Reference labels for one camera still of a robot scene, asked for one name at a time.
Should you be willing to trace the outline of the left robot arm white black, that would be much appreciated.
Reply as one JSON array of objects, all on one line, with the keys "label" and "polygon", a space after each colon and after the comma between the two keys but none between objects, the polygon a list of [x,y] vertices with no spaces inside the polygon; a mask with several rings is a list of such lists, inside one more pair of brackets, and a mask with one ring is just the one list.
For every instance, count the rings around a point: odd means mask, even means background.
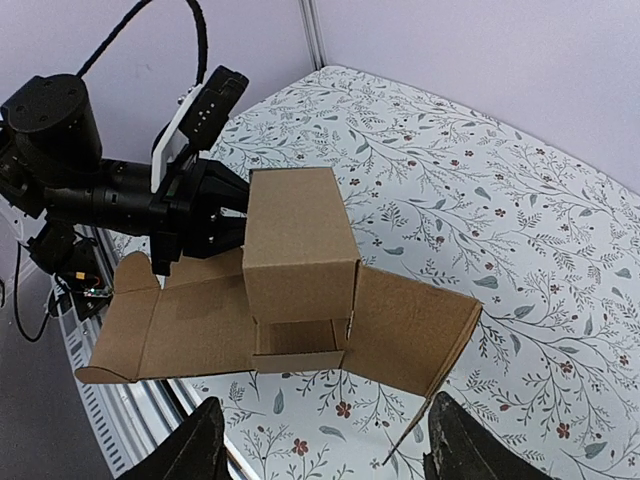
[{"label": "left robot arm white black", "polygon": [[150,242],[152,270],[168,275],[181,257],[207,259],[240,247],[249,185],[204,157],[226,125],[247,78],[225,67],[197,85],[161,132],[148,164],[109,160],[85,82],[36,76],[1,108],[1,193],[43,219],[27,250],[45,272],[65,272],[74,229],[94,226]]}]

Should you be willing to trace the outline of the brown cardboard box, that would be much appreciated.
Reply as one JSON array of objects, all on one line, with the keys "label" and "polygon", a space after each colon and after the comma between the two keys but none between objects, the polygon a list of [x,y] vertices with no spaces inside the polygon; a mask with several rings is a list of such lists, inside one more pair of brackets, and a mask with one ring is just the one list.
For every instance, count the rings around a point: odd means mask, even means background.
[{"label": "brown cardboard box", "polygon": [[124,257],[85,384],[340,369],[430,401],[482,311],[365,265],[333,171],[250,175],[244,244],[182,258],[166,280]]}]

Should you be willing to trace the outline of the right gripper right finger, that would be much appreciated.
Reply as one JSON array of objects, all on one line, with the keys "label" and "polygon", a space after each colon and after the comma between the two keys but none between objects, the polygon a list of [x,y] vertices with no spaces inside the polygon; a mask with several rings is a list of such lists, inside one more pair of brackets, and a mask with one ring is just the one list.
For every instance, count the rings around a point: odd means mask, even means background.
[{"label": "right gripper right finger", "polygon": [[434,480],[536,480],[549,476],[502,445],[446,392],[428,414],[431,452],[424,476]]}]

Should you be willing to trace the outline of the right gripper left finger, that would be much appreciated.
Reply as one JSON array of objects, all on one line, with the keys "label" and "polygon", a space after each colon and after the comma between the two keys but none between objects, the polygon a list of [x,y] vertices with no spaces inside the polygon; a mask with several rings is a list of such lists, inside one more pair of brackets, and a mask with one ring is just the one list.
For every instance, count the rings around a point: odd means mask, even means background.
[{"label": "right gripper left finger", "polygon": [[206,398],[149,456],[119,479],[225,478],[224,417],[217,397]]}]

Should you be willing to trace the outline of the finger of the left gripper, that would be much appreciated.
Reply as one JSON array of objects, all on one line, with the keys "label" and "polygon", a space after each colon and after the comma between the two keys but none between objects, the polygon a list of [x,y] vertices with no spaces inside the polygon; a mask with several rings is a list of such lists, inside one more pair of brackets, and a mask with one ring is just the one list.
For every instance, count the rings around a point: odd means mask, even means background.
[{"label": "finger of the left gripper", "polygon": [[249,183],[220,161],[204,160],[199,200],[218,208],[246,213]]},{"label": "finger of the left gripper", "polygon": [[212,216],[206,223],[205,258],[243,246],[245,229],[245,217]]}]

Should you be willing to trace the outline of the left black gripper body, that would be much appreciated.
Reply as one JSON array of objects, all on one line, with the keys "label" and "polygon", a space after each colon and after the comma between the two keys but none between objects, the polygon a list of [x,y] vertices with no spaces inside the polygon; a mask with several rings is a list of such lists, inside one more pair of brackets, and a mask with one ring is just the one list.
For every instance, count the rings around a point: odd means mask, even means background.
[{"label": "left black gripper body", "polygon": [[156,192],[149,165],[107,160],[106,181],[94,188],[94,223],[146,236],[152,271],[169,275],[181,257],[207,259],[225,251],[225,165],[198,159],[170,168]]}]

